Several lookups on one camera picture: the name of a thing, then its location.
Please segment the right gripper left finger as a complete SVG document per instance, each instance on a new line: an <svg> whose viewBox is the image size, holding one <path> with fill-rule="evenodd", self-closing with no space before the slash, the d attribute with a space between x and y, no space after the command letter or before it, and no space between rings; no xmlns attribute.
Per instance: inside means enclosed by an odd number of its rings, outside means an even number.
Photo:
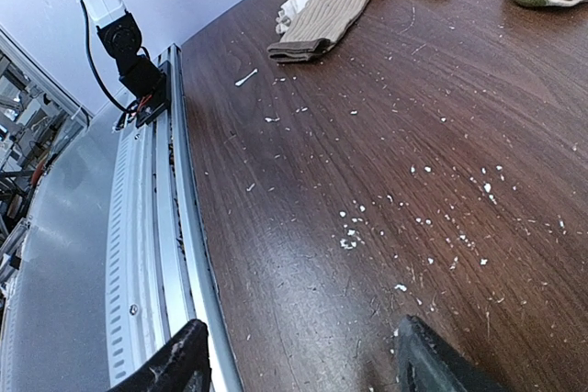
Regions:
<svg viewBox="0 0 588 392"><path fill-rule="evenodd" d="M110 391L210 391L209 330L190 320L134 374Z"/></svg>

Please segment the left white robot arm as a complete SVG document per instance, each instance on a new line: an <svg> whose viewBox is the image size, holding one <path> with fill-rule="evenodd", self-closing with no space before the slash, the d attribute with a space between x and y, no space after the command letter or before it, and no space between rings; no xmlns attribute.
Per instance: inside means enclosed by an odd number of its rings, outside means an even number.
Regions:
<svg viewBox="0 0 588 392"><path fill-rule="evenodd" d="M81 0L105 51L115 61L120 82L136 97L153 94L164 74L140 54L142 35L123 0Z"/></svg>

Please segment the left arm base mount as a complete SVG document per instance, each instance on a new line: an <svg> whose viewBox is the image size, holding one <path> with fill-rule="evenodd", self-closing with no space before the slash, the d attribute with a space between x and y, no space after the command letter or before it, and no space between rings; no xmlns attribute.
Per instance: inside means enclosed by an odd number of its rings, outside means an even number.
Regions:
<svg viewBox="0 0 588 392"><path fill-rule="evenodd" d="M121 131L131 123L138 129L154 122L161 113L171 105L171 64L163 62L158 67L161 75L155 88L141 99L135 99L129 105L129 114L122 114L114 123L114 132Z"/></svg>

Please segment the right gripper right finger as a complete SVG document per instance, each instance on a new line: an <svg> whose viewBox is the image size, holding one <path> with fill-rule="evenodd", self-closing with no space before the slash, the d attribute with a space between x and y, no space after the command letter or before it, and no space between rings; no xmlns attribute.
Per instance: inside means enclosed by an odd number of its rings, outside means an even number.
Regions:
<svg viewBox="0 0 588 392"><path fill-rule="evenodd" d="M506 391L417 316L401 319L396 351L401 391Z"/></svg>

